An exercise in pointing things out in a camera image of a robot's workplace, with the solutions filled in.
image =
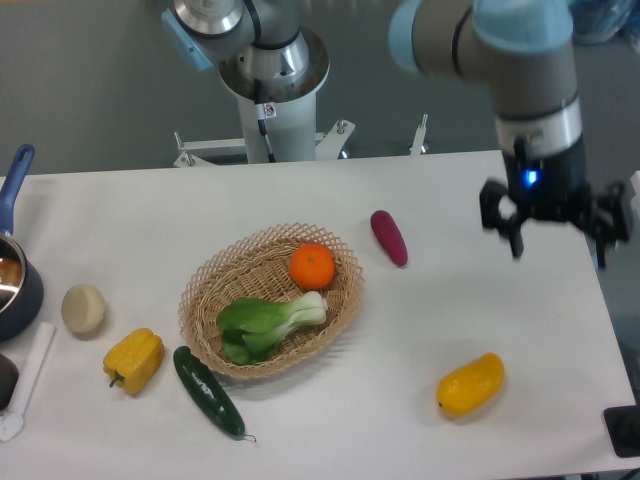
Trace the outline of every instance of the yellow fruit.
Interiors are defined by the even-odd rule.
[[[502,360],[495,353],[485,353],[444,377],[438,385],[436,399],[445,413],[459,417],[489,400],[503,383]]]

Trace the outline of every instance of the bok choy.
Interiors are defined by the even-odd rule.
[[[318,292],[307,292],[290,302],[238,298],[217,318],[222,349],[237,365],[265,360],[287,335],[305,325],[319,325],[327,318],[327,302]]]

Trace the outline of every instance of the orange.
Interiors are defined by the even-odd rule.
[[[306,290],[320,290],[331,282],[336,263],[329,249],[317,243],[301,246],[291,256],[289,275]]]

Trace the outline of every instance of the pepper stem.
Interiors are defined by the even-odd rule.
[[[116,382],[124,382],[124,377],[118,372],[115,373],[115,377],[113,377],[113,380],[109,384],[109,388],[112,388],[116,384]]]

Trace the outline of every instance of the blue led light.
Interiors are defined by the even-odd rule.
[[[539,172],[536,170],[525,170],[524,172],[524,183],[527,187],[532,186],[540,179]]]

